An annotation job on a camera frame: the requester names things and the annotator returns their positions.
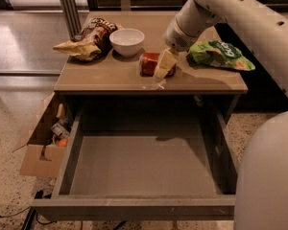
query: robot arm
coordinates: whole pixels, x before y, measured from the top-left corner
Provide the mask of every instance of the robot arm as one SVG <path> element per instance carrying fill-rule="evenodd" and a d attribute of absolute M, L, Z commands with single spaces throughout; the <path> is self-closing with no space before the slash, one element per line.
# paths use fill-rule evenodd
<path fill-rule="evenodd" d="M 288 19 L 256 0 L 188 0 L 169 25 L 165 42 L 179 52 L 187 51 L 220 18 L 288 97 Z"/>

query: green chip bag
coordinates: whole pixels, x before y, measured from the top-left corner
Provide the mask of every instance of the green chip bag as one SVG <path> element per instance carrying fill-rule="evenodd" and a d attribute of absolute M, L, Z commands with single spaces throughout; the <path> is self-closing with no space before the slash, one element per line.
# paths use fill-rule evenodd
<path fill-rule="evenodd" d="M 243 71 L 255 69 L 255 66 L 242 55 L 240 50 L 222 41 L 195 43 L 190 48 L 189 56 L 197 64 Z"/>

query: chip bag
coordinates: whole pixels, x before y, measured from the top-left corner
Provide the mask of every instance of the chip bag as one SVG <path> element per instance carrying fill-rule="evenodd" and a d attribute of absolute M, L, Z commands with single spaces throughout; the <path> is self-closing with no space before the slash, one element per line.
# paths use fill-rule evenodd
<path fill-rule="evenodd" d="M 242 55 L 240 50 L 222 41 L 195 43 L 190 48 L 189 57 L 197 64 L 243 71 L 255 69 L 255 66 Z"/>
<path fill-rule="evenodd" d="M 110 51 L 112 45 L 109 41 L 109 35 L 117 29 L 115 24 L 105 19 L 92 18 L 79 34 L 55 46 L 53 50 L 80 60 L 92 61 Z"/>

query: desk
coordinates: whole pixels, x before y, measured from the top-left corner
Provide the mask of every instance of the desk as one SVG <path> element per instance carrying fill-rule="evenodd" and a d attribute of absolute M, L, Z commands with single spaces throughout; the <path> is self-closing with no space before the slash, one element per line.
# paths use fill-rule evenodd
<path fill-rule="evenodd" d="M 139 29 L 142 52 L 160 52 L 174 14 L 91 12 L 87 20 Z M 218 38 L 208 29 L 200 40 Z M 55 91 L 79 108 L 70 108 L 75 119 L 52 198 L 33 207 L 51 220 L 233 219 L 238 164 L 226 119 L 247 86 L 237 72 L 190 67 L 181 53 L 176 75 L 160 87 L 139 75 L 140 54 L 67 61 Z"/>

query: speckled floor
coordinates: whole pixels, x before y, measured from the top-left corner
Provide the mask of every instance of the speckled floor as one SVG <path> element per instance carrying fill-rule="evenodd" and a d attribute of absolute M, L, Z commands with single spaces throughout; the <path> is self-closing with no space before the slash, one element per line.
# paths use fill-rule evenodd
<path fill-rule="evenodd" d="M 62 14 L 39 16 L 34 14 L 17 13 L 8 11 L 0 12 L 0 68 L 27 69 L 35 67 L 41 69 L 47 62 L 48 69 L 62 67 L 66 57 L 47 55 L 45 47 L 51 48 L 57 41 L 65 38 L 67 33 L 64 28 Z M 38 21 L 47 20 L 47 30 L 36 27 Z M 9 38 L 2 31 L 12 32 L 13 47 L 6 47 Z M 27 45 L 26 40 L 31 40 L 32 45 L 38 43 L 38 36 L 43 37 L 43 46 L 34 48 Z M 28 51 L 36 52 L 34 57 L 28 57 Z M 31 205 L 38 190 L 51 192 L 54 180 L 21 176 L 18 171 L 25 153 L 25 149 L 12 152 L 12 147 L 19 137 L 22 128 L 28 124 L 35 114 L 40 100 L 47 97 L 53 89 L 56 77 L 0 77 L 0 215 L 8 216 L 20 212 Z M 234 113 L 229 120 L 229 138 L 236 154 L 241 159 L 243 150 L 252 134 L 266 120 L 272 118 L 274 113 Z M 0 229 L 21 229 L 28 210 L 12 218 L 0 218 Z M 34 223 L 32 229 L 113 229 L 118 222 L 57 222 L 50 225 Z M 231 230 L 232 221 L 130 221 L 121 229 L 154 229 L 154 230 Z"/>

